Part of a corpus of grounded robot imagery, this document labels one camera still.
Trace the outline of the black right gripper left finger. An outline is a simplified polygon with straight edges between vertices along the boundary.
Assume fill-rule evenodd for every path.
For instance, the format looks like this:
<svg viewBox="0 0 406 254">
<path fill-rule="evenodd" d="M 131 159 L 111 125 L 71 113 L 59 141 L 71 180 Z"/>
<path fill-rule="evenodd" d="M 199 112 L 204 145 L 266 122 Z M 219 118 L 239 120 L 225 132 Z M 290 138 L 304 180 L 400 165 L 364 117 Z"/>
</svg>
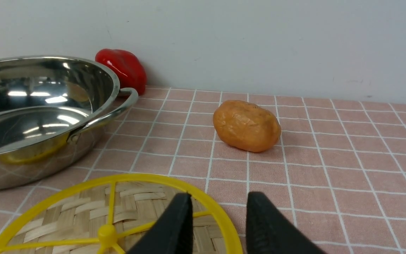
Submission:
<svg viewBox="0 0 406 254">
<path fill-rule="evenodd" d="M 150 230 L 127 254 L 191 254 L 193 252 L 193 204 L 189 193 L 172 198 Z"/>
</svg>

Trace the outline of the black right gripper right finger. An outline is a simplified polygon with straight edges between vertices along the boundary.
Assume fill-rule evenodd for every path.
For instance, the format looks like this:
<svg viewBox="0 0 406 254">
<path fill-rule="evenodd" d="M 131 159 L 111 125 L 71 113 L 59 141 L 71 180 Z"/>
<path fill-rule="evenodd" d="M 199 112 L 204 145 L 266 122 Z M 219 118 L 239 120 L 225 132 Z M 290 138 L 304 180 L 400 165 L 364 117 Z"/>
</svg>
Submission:
<svg viewBox="0 0 406 254">
<path fill-rule="evenodd" d="M 248 254 L 325 254 L 263 192 L 248 193 L 246 250 Z"/>
</svg>

